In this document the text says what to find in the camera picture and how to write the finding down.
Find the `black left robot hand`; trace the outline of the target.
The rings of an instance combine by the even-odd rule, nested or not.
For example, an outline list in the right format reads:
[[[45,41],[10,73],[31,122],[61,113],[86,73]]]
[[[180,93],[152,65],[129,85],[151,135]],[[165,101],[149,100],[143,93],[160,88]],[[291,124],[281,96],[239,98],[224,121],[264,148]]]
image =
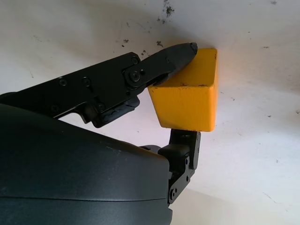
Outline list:
[[[133,52],[0,97],[3,225],[168,225],[169,208],[198,164],[201,134],[171,130],[169,144],[138,147],[67,124],[100,128],[133,111],[138,95],[186,67],[196,43],[144,60]]]

